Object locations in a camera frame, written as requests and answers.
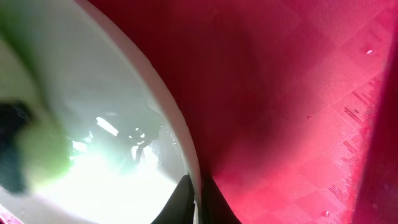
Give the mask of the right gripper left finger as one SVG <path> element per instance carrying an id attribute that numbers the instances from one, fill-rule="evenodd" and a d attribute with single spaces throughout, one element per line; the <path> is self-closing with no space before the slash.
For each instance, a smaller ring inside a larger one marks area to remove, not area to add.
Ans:
<path id="1" fill-rule="evenodd" d="M 192 224 L 195 193 L 190 176 L 184 175 L 152 224 Z"/>

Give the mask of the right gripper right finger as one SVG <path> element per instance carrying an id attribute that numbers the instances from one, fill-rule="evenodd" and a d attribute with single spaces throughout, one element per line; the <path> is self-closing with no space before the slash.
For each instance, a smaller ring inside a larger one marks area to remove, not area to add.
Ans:
<path id="1" fill-rule="evenodd" d="M 241 224 L 211 176 L 202 179 L 204 224 Z"/>

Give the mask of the white plate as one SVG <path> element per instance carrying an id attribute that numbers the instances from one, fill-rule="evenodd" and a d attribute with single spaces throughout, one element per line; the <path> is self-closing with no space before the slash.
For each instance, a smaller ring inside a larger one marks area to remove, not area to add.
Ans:
<path id="1" fill-rule="evenodd" d="M 12 43 L 65 131 L 70 170 L 32 194 L 1 187 L 4 223 L 152 223 L 200 169 L 186 122 L 134 42 L 88 1 L 2 0 Z"/>

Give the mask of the green yellow sponge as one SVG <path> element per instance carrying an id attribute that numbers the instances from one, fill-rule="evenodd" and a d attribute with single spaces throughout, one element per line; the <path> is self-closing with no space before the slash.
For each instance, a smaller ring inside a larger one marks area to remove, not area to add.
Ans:
<path id="1" fill-rule="evenodd" d="M 68 173 L 70 145 L 23 54 L 12 43 L 11 16 L 1 7 L 1 187 L 24 195 Z"/>

